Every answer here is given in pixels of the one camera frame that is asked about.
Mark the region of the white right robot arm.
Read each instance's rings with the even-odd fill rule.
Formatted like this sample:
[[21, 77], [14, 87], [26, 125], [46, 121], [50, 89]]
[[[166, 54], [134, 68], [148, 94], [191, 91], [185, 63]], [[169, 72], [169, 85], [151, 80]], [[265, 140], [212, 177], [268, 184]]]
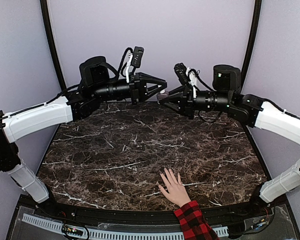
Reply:
[[[226, 113], [243, 125], [270, 131], [300, 145], [300, 117], [280, 108], [269, 99], [253, 94], [243, 95], [239, 68], [225, 64], [215, 65], [211, 90], [198, 89], [196, 83], [200, 77], [193, 68], [177, 63], [174, 71], [181, 86], [170, 92], [161, 90], [157, 95], [161, 105], [189, 119], [200, 112]], [[265, 205], [298, 186], [300, 159], [279, 176], [257, 186], [245, 205], [245, 213], [256, 217], [264, 210]]]

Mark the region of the red plaid sleeve forearm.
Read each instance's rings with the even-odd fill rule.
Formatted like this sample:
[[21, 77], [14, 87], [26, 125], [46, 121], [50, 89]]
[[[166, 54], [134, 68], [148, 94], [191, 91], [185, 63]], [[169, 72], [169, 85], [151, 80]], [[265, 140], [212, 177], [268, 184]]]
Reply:
[[175, 210], [185, 240], [219, 240], [217, 233], [209, 226], [196, 200]]

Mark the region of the purple nail polish bottle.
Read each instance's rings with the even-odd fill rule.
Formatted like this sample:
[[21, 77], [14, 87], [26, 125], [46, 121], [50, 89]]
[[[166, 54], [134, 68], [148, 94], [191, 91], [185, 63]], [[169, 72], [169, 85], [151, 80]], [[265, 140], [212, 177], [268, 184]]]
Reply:
[[159, 101], [161, 101], [161, 100], [167, 98], [168, 96], [169, 96], [169, 93], [168, 93], [167, 91], [165, 91], [164, 94], [158, 93], [158, 94], [156, 95], [156, 98], [157, 98], [157, 101], [159, 102]]

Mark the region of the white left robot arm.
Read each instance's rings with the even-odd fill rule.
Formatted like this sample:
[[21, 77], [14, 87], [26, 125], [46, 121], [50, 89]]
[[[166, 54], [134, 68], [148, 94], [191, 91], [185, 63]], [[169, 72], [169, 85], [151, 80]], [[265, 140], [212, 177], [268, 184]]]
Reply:
[[167, 87], [163, 79], [142, 73], [119, 72], [106, 62], [104, 56], [92, 57], [79, 66], [81, 81], [58, 93], [47, 102], [16, 112], [0, 110], [0, 171], [6, 172], [23, 191], [41, 204], [50, 218], [61, 213], [48, 187], [37, 178], [19, 156], [16, 141], [51, 126], [89, 117], [100, 104], [130, 99], [132, 104], [144, 102]]

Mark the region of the person's bare hand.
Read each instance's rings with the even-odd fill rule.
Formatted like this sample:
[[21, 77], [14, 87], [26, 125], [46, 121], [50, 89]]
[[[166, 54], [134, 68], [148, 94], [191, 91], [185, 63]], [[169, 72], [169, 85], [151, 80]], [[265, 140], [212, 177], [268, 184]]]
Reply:
[[181, 176], [179, 173], [177, 174], [177, 177], [175, 177], [172, 169], [164, 168], [164, 173], [161, 172], [159, 175], [163, 180], [165, 187], [158, 184], [158, 188], [171, 203], [181, 208], [192, 201], [186, 188], [181, 182]]

